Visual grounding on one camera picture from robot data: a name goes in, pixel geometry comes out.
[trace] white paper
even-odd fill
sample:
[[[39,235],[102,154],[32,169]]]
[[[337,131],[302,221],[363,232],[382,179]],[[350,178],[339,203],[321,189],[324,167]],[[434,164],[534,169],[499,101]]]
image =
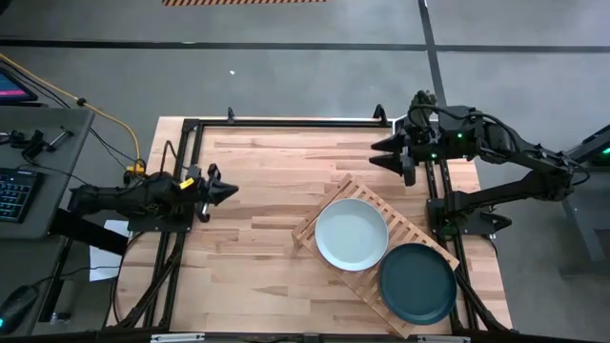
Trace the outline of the white paper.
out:
[[[127,231],[128,224],[129,222],[123,220],[107,220],[106,223],[104,223],[104,228],[129,237],[130,232]],[[89,247],[89,254],[91,260],[89,281],[106,280],[118,276],[119,266],[121,265],[121,255],[113,252],[103,251],[96,247]],[[116,268],[93,269],[96,267],[110,266],[116,266]]]

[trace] wooden table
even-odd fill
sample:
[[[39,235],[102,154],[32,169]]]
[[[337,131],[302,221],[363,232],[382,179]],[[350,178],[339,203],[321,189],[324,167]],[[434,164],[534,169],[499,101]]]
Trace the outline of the wooden table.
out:
[[[166,140],[178,146],[183,119],[159,119],[149,172],[158,170]],[[172,331],[387,333],[382,319],[332,272],[306,249],[294,248],[291,230],[349,172],[430,234],[423,170],[417,171],[417,183],[406,188],[401,177],[368,162],[378,154],[371,144],[388,134],[387,129],[206,128],[199,165],[205,170],[216,163],[223,181],[240,190],[211,210],[209,223],[193,222]],[[166,170],[172,167],[168,156]],[[449,167],[454,189],[479,189],[474,163],[452,161]],[[151,282],[158,239],[158,234],[144,234],[125,258],[117,297],[122,316]],[[474,236],[464,237],[464,248],[474,289],[511,327],[493,248]],[[164,298],[162,290],[157,317]],[[463,322],[462,298],[457,305]],[[414,333],[450,333],[449,321],[417,327]]]

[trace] concrete floor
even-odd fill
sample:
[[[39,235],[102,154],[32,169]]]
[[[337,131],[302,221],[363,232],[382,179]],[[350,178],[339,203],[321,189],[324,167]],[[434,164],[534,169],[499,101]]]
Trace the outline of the concrete floor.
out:
[[[437,44],[610,44],[604,34],[610,29],[605,18],[610,3],[603,0],[428,0],[428,7]],[[163,8],[148,0],[19,0],[0,17],[0,29],[40,39],[425,42],[417,0],[213,8]],[[137,132],[144,156],[160,115],[224,115],[232,106],[237,115],[370,117],[381,103],[398,117],[415,91],[433,88],[427,53],[416,51],[0,51],[124,120]],[[449,104],[490,112],[550,149],[569,148],[608,124],[608,54],[439,53],[438,60]],[[122,129],[101,118],[94,127],[132,151]],[[483,188],[524,174],[516,166],[478,161],[477,167]],[[91,139],[75,173],[101,185],[120,183],[122,174]],[[610,282],[559,277],[559,267],[586,258],[560,206],[527,200],[499,211],[514,219],[513,227],[498,235],[498,249],[515,328],[608,341]],[[87,285],[74,322],[52,330],[99,328],[107,294],[108,284]]]

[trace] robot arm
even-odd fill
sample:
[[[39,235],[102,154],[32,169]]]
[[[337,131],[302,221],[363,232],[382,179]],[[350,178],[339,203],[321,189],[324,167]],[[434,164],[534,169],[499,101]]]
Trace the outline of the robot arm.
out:
[[[68,210],[76,215],[113,210],[128,218],[152,216],[172,220],[196,203],[218,205],[239,188],[220,181],[215,164],[208,169],[208,180],[191,166],[182,182],[167,172],[157,172],[130,188],[84,185],[72,189]]]
[[[529,197],[560,201],[573,191],[573,174],[581,166],[569,155],[529,143],[494,116],[474,108],[440,108],[433,103],[430,94],[418,92],[407,117],[396,122],[395,133],[372,146],[391,154],[372,157],[371,163],[401,174],[407,186],[416,182],[415,166],[440,159],[479,156],[485,162],[511,162],[532,170],[510,184],[474,193],[447,193],[445,217]],[[430,121],[433,112],[438,113],[437,125]]]

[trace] plate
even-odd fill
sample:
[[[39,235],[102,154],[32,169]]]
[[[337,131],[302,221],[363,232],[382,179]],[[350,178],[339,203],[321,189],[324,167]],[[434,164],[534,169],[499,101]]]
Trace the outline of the plate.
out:
[[[442,320],[456,305],[456,276],[445,258],[418,243],[403,244],[379,266],[381,299],[398,318],[416,325]]]
[[[379,262],[388,249],[388,225],[376,208],[359,199],[329,205],[315,223],[317,248],[333,266],[364,271]]]

